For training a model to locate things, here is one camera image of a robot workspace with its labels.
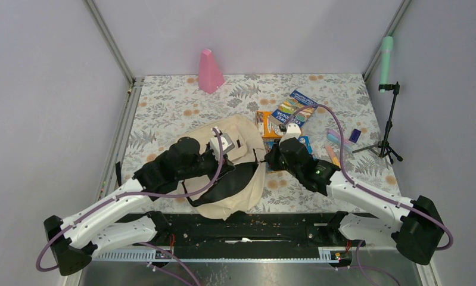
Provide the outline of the beige canvas backpack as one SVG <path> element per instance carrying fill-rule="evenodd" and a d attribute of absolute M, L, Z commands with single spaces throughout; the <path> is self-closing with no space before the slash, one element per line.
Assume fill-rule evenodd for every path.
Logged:
<path fill-rule="evenodd" d="M 235 148 L 226 155 L 235 170 L 210 186 L 209 179 L 195 178 L 195 155 L 213 150 L 209 140 L 217 126 L 227 133 Z M 140 205 L 162 199 L 185 200 L 200 215 L 209 219 L 227 219 L 257 204 L 265 184 L 266 154 L 258 129 L 251 120 L 233 115 L 179 136 L 153 161 L 145 163 L 120 186 L 126 199 Z"/>

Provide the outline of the dark blue treehouse book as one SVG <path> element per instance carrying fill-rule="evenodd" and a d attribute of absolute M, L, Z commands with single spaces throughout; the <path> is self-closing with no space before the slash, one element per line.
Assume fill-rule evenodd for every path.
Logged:
<path fill-rule="evenodd" d="M 295 123 L 302 128 L 316 110 L 316 104 L 316 101 L 295 90 L 273 111 L 269 120 L 275 125 Z"/>

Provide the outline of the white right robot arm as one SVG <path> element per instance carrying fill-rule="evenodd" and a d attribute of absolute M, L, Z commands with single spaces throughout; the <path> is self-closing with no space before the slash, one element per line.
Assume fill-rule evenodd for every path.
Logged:
<path fill-rule="evenodd" d="M 447 229 L 439 212 L 427 197 L 394 196 L 359 183 L 337 165 L 315 159 L 295 138 L 277 139 L 265 155 L 273 170 L 286 171 L 305 189 L 346 201 L 371 217 L 339 212 L 326 230 L 334 245 L 347 240 L 394 246 L 405 258 L 419 265 L 430 263 Z"/>

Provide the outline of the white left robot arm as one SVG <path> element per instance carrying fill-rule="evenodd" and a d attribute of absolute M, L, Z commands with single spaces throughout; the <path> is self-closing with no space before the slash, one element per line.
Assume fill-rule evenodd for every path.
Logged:
<path fill-rule="evenodd" d="M 166 243 L 170 237 L 168 226 L 150 217 L 129 223 L 120 223 L 119 219 L 158 198 L 176 198 L 173 191 L 186 179 L 208 176 L 210 182 L 196 194 L 208 190 L 234 169 L 227 157 L 234 148 L 226 133 L 211 137 L 204 151 L 196 139 L 182 137 L 93 205 L 65 218 L 48 217 L 43 222 L 48 242 L 37 258 L 37 270 L 58 270 L 60 275 L 68 276 L 106 251 L 149 241 Z"/>

